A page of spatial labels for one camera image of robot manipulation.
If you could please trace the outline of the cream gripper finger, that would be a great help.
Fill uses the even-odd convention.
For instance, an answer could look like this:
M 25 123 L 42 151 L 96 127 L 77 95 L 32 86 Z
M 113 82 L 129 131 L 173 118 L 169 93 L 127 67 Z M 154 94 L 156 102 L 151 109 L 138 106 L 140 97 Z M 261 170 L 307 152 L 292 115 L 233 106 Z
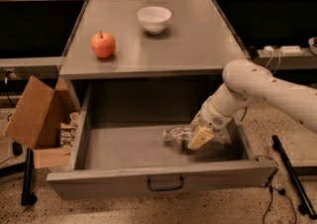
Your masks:
M 213 138 L 214 132 L 212 129 L 206 126 L 197 126 L 192 130 L 192 136 L 187 143 L 187 148 L 191 151 L 198 150 Z
M 195 115 L 195 117 L 193 118 L 193 120 L 191 121 L 190 127 L 191 127 L 192 129 L 195 129 L 195 128 L 197 128 L 197 127 L 200 125 L 200 122 L 201 122 L 200 113 L 197 113 L 197 114 Z

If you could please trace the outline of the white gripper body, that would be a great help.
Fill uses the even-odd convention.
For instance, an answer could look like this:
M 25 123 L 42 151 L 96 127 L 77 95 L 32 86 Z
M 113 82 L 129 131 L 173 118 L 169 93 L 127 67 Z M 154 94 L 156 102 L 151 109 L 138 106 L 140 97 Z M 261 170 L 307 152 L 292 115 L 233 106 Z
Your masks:
M 213 97 L 202 104 L 198 114 L 201 123 L 214 130 L 222 130 L 232 120 L 232 109 L 223 101 L 215 101 Z

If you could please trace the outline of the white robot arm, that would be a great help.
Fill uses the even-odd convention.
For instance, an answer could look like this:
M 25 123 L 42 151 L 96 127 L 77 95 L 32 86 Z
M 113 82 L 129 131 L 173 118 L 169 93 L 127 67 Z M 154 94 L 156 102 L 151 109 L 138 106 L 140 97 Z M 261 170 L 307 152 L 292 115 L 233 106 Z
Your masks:
M 317 132 L 316 89 L 275 78 L 266 68 L 245 59 L 230 61 L 222 77 L 221 86 L 205 100 L 190 124 L 189 150 L 198 150 L 215 138 L 215 132 L 221 131 L 255 97 Z

